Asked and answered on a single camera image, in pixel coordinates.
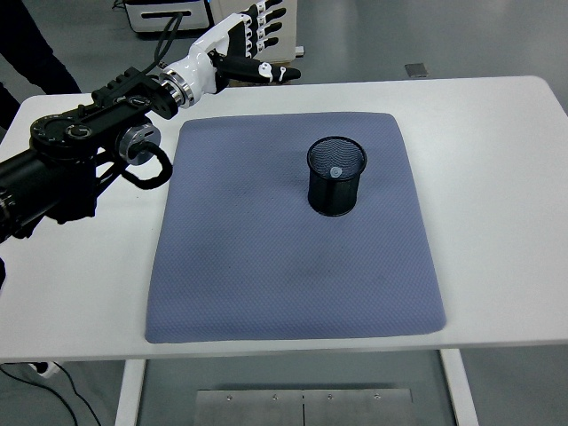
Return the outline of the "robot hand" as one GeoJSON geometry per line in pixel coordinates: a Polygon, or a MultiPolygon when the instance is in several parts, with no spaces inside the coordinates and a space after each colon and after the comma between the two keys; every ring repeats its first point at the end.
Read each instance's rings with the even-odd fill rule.
{"type": "Polygon", "coordinates": [[[179,107],[188,108],[205,94],[219,93],[231,80],[269,84],[298,79],[299,70],[257,58],[279,42],[275,33],[286,13],[280,1],[258,1],[228,15],[199,37],[185,58],[164,68],[161,86],[179,107]]]}

